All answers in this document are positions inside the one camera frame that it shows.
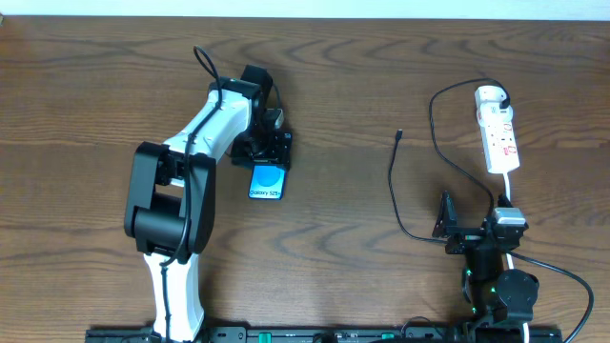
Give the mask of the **blue Galaxy smartphone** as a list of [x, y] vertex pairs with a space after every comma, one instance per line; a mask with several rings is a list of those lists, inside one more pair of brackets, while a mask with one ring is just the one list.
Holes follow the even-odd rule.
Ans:
[[285, 181], [285, 170], [277, 166], [255, 166], [249, 197], [251, 199], [280, 200], [284, 193]]

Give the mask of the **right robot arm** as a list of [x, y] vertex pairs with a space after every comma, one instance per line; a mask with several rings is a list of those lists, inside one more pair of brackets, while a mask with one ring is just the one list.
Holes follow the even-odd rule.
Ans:
[[446, 240], [445, 252], [462, 254], [466, 266], [462, 291], [473, 305], [473, 318], [454, 329], [463, 342], [526, 342], [524, 328], [533, 320], [538, 279], [528, 272], [504, 266], [503, 256], [519, 246], [528, 229], [520, 209], [505, 197], [478, 228], [458, 224], [453, 200], [444, 192], [433, 237]]

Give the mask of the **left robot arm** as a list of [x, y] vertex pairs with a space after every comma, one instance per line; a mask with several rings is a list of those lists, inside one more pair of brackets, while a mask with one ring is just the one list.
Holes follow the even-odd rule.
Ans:
[[267, 105], [275, 88], [268, 71], [253, 65], [239, 78], [216, 77], [182, 131], [134, 153], [124, 229], [152, 275], [158, 342], [193, 342], [203, 327], [199, 257], [214, 226], [221, 158], [251, 170], [250, 198], [284, 195], [293, 135], [283, 109]]

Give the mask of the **white USB charger plug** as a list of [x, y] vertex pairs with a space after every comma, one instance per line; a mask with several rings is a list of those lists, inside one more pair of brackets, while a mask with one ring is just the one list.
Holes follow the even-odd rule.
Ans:
[[510, 104], [509, 96], [504, 88], [493, 85], [478, 87], [475, 91], [475, 101], [477, 107], [480, 107], [485, 102], [495, 102], [499, 103], [502, 109], [505, 109]]

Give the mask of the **white power strip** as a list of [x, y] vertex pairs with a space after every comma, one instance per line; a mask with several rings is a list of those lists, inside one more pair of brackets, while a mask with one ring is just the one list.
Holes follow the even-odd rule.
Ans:
[[513, 109], [501, 109], [497, 102], [482, 102], [477, 109], [487, 171], [504, 174], [520, 166], [513, 128]]

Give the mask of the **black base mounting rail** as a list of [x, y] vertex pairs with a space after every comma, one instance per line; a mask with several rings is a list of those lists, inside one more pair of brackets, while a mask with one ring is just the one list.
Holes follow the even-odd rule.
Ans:
[[[153, 343], [162, 340], [151, 328], [96, 329], [85, 333], [86, 343]], [[444, 333], [431, 326], [405, 329], [246, 329], [211, 327], [194, 339], [199, 343], [365, 343], [365, 342], [465, 342], [467, 337], [455, 332]]]

